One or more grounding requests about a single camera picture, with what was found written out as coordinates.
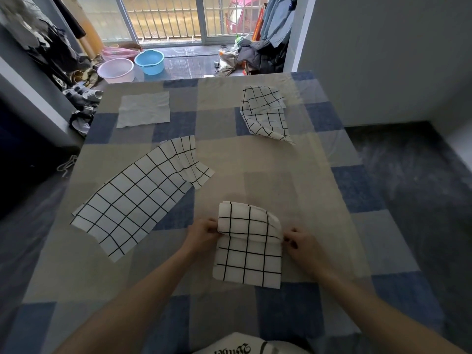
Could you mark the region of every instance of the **person's left hand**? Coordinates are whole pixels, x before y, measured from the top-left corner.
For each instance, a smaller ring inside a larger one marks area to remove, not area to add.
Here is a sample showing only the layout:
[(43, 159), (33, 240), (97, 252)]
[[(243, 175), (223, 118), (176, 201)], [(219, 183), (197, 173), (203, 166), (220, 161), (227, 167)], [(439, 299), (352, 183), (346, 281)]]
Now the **person's left hand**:
[(190, 255), (197, 255), (208, 251), (215, 246), (216, 241), (221, 236), (217, 232), (218, 222), (215, 219), (198, 219), (187, 227), (187, 238), (181, 250)]

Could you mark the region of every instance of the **forearm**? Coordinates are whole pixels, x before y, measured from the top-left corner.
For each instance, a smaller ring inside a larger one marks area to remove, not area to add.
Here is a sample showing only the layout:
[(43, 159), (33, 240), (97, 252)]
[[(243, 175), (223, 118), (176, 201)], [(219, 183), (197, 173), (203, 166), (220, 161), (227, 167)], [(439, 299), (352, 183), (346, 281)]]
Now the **forearm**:
[(192, 255), (179, 250), (91, 316), (56, 353), (139, 352), (149, 326), (191, 263)]
[(465, 354), (422, 324), (335, 272), (318, 277), (324, 287), (370, 339), (391, 353)]

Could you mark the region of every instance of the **red vehicle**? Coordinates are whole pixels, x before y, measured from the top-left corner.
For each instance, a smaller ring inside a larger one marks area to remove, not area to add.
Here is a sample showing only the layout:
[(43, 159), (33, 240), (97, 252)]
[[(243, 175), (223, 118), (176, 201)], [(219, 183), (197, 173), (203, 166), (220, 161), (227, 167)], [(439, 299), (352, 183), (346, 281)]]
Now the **red vehicle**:
[(225, 14), (227, 32), (229, 34), (254, 32), (259, 11), (265, 2), (267, 0), (231, 0), (229, 11)]

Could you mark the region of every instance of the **plastic basin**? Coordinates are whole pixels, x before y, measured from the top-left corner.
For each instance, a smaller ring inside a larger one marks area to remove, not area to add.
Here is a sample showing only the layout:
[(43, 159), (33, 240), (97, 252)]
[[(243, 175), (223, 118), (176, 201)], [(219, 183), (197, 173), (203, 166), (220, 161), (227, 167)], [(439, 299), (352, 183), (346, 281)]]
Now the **plastic basin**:
[(134, 63), (129, 59), (112, 59), (98, 67), (97, 73), (108, 83), (133, 82)]
[(136, 56), (134, 63), (146, 74), (159, 74), (164, 69), (164, 54), (156, 49), (147, 49)]

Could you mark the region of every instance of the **blue and beige checkered tablecloth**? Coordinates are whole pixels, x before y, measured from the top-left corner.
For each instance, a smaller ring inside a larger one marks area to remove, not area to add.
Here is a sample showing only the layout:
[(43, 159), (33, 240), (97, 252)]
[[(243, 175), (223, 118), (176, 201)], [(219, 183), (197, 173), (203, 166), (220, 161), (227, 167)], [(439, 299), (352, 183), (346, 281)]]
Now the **blue and beige checkered tablecloth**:
[[(245, 85), (285, 96), (296, 146), (249, 135), (239, 113)], [(121, 96), (170, 92), (170, 123), (116, 128)], [(105, 181), (162, 140), (195, 135), (197, 156), (215, 170), (117, 263), (96, 240), (69, 226), (70, 213)], [(196, 217), (223, 200), (276, 214), (283, 226), (316, 235), (353, 280), (435, 330), (443, 314), (356, 150), (312, 73), (123, 83), (106, 90), (44, 244), (6, 353), (50, 353), (94, 311), (159, 266)], [(280, 290), (212, 278), (214, 253), (185, 275), (152, 329), (149, 352), (202, 348), (238, 331), (266, 340), (358, 332), (335, 301), (283, 256)]]

